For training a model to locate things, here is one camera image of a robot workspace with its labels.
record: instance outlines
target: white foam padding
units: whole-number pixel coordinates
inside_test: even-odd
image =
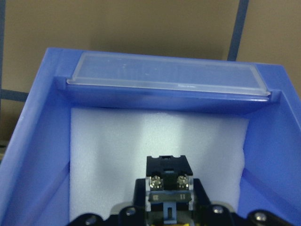
[[[132,201],[146,156],[186,155],[212,201],[238,208],[248,120],[107,108],[71,110],[70,220]]]

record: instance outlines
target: blue component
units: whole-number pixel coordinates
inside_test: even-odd
[[[249,118],[238,214],[245,217],[254,209],[266,209],[295,225],[301,223],[301,103],[282,66],[244,63],[255,67],[269,96],[68,84],[66,80],[72,78],[82,53],[50,48],[45,54],[0,165],[1,225],[69,222],[73,106],[180,110]],[[240,64],[193,61],[200,65]]]
[[[176,224],[177,223],[177,206],[175,202],[163,203],[163,219],[164,224]]]

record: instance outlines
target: blue tape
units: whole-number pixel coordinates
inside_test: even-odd
[[[28,93],[24,93],[24,92],[7,90],[7,89],[1,90],[1,99],[5,99],[5,100],[15,100],[15,101],[25,102],[27,96]]]
[[[2,87],[4,24],[5,24],[5,0],[0,0],[0,97],[1,97],[1,87]]]
[[[236,20],[234,24],[230,49],[228,53],[229,61],[236,61],[238,49],[240,45],[241,34],[244,29],[245,19],[246,19],[246,12],[248,9],[249,0],[240,0],[238,5],[238,10],[236,14]]]

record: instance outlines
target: screw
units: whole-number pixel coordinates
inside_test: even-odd
[[[136,213],[136,209],[134,207],[127,208],[127,210],[126,210],[127,216],[134,215],[135,213]]]
[[[261,213],[261,212],[255,213],[254,216],[255,216],[256,220],[258,220],[258,221],[266,221],[267,220],[267,215],[265,215],[264,213]]]
[[[159,176],[153,176],[150,179],[150,187],[152,189],[160,189],[162,187],[162,181]]]
[[[224,209],[222,206],[213,206],[213,212],[214,213],[223,213],[224,212]]]
[[[95,215],[92,215],[91,217],[89,217],[86,221],[85,221],[85,224],[86,225],[93,225],[95,224],[97,221],[97,218]]]
[[[179,188],[188,188],[188,179],[185,176],[179,176],[177,183]]]

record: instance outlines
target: foam insert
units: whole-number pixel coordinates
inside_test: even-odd
[[[70,220],[130,202],[146,156],[186,155],[212,201],[238,208],[248,120],[225,115],[72,108]]]

